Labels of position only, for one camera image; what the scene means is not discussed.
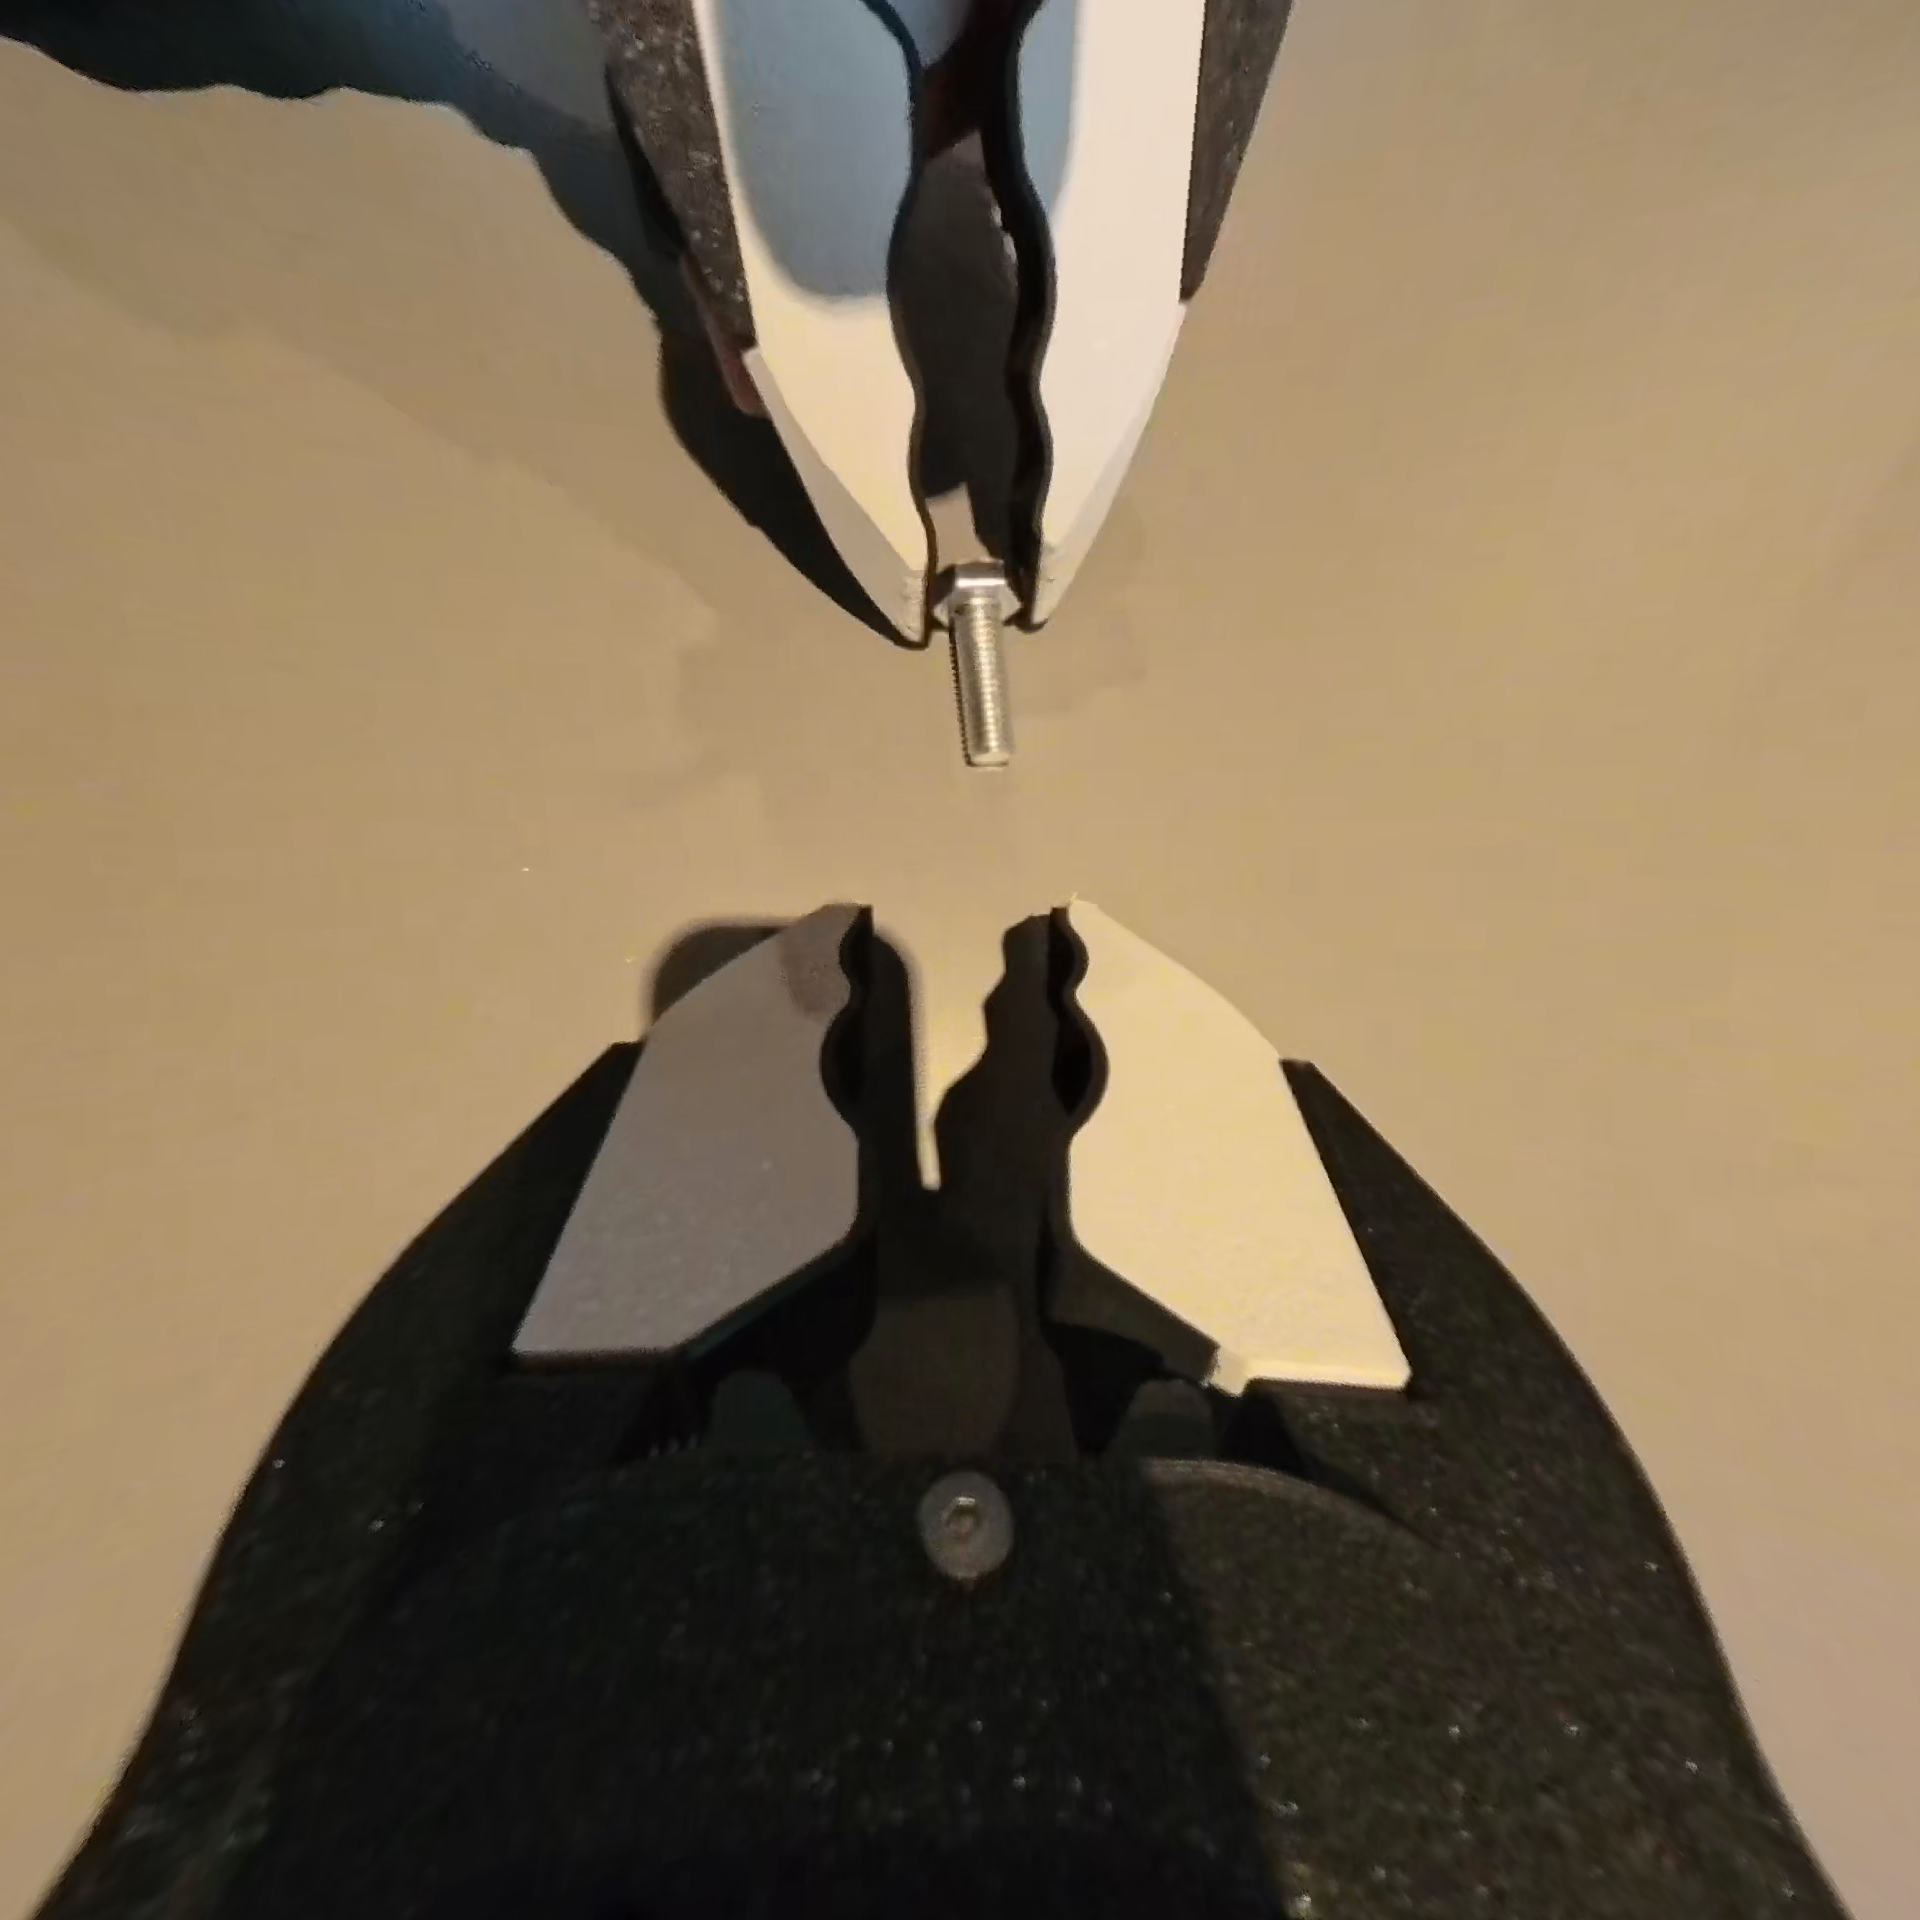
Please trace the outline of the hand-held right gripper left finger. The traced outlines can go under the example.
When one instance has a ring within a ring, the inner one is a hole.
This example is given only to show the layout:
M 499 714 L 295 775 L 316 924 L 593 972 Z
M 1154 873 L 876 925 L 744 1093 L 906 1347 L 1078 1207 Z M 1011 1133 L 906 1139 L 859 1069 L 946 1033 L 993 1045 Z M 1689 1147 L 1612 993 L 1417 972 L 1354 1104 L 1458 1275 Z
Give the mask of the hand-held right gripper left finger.
M 694 1360 L 854 1247 L 871 935 L 867 906 L 825 903 L 702 924 L 667 948 L 516 1363 Z

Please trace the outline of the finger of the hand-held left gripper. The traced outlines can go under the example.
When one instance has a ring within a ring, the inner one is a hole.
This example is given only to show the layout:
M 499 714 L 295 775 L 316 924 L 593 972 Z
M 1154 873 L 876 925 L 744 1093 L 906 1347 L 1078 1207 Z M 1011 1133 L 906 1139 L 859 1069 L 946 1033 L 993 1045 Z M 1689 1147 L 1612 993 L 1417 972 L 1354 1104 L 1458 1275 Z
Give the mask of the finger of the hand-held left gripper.
M 895 266 L 922 176 L 923 68 L 967 17 L 694 8 L 752 317 L 744 361 L 832 552 L 906 644 L 927 640 L 930 532 Z
M 1016 179 L 1041 216 L 1035 629 L 1087 564 L 1179 341 L 1203 53 L 1201 2 L 1043 2 L 1016 40 Z

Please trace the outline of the silver hex bolt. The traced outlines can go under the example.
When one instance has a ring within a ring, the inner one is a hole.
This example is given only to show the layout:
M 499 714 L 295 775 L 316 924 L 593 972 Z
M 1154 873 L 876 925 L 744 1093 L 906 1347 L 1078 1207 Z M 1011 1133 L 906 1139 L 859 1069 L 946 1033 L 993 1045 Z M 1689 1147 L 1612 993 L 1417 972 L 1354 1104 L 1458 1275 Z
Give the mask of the silver hex bolt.
M 932 599 L 932 623 L 948 637 L 953 693 L 967 767 L 998 772 L 1016 757 L 1004 636 L 1020 602 L 998 560 L 955 564 Z

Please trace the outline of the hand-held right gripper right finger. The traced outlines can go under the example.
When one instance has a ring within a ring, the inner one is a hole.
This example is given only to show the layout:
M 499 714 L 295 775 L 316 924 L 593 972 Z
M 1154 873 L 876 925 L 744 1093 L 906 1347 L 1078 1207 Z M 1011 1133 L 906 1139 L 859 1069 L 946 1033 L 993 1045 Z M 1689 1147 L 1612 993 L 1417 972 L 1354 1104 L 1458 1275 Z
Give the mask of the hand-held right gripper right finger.
M 1178 1379 L 1399 1394 L 1410 1363 L 1286 1064 L 1223 993 L 1089 899 L 1057 919 L 1070 1101 L 1057 1331 Z

